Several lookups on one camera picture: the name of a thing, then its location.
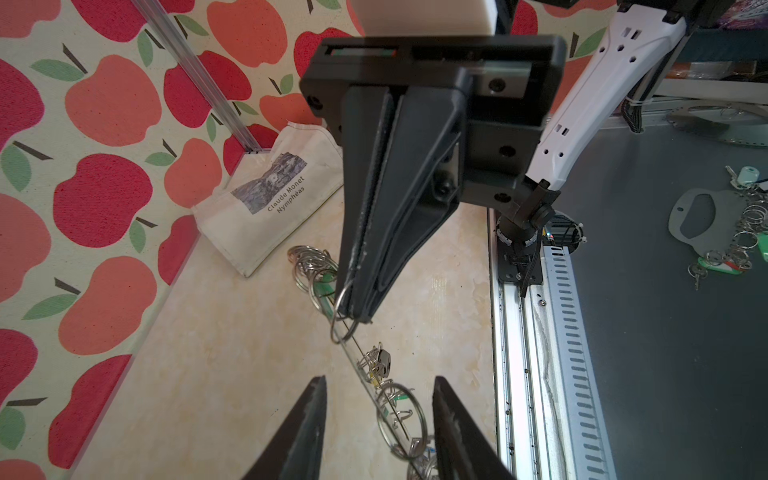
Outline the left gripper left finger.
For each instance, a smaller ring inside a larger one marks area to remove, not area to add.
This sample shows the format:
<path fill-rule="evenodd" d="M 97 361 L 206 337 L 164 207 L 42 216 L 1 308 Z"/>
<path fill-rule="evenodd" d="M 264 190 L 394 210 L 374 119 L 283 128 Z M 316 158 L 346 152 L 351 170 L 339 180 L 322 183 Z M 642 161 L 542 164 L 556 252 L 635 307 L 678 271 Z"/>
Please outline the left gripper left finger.
<path fill-rule="evenodd" d="M 327 414 L 327 383 L 313 377 L 243 479 L 320 477 Z"/>

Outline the metal ring plate with keyrings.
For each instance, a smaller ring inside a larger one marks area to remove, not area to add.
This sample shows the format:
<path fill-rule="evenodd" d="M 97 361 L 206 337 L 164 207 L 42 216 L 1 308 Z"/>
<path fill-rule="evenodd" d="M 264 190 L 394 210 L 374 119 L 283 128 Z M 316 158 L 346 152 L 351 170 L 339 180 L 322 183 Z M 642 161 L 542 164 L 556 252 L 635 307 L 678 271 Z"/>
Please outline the metal ring plate with keyrings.
<path fill-rule="evenodd" d="M 308 245 L 291 247 L 287 257 L 296 286 L 328 320 L 331 341 L 343 349 L 373 402 L 376 425 L 390 453 L 408 464 L 406 477 L 437 479 L 434 436 L 413 390 L 390 377 L 391 355 L 383 344 L 364 349 L 354 337 L 360 323 L 338 312 L 336 297 L 345 296 L 348 290 L 337 284 L 338 264 L 328 251 Z"/>

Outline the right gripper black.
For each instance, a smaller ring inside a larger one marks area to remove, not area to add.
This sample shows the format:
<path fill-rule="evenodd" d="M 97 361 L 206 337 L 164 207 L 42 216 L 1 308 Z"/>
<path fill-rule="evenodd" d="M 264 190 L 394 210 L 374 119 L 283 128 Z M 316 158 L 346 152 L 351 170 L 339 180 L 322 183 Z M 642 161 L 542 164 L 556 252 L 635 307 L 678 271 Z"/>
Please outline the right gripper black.
<path fill-rule="evenodd" d="M 554 199 L 527 170 L 565 54 L 550 35 L 322 42 L 300 88 L 343 149 L 343 315 L 370 322 L 459 201 L 537 210 Z"/>

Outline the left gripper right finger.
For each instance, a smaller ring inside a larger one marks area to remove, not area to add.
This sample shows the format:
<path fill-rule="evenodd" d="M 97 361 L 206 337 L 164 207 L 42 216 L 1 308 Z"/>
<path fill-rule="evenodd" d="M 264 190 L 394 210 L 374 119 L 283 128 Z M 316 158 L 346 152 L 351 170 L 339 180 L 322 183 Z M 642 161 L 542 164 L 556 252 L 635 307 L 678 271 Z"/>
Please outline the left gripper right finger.
<path fill-rule="evenodd" d="M 435 378 L 432 411 L 440 479 L 514 479 L 445 377 Z"/>

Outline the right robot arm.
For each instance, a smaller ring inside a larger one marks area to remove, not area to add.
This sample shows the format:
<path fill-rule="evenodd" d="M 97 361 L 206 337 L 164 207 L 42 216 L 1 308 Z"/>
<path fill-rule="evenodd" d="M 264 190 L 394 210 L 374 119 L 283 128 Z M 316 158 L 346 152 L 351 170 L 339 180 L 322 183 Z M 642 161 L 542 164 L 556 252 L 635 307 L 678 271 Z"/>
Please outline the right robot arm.
<path fill-rule="evenodd" d="M 561 103 L 559 36 L 325 39 L 300 88 L 343 150 L 332 318 L 370 322 L 406 263 L 464 202 L 498 211 L 503 235 L 536 259 L 553 202 L 602 123 L 728 8 L 620 2 Z"/>

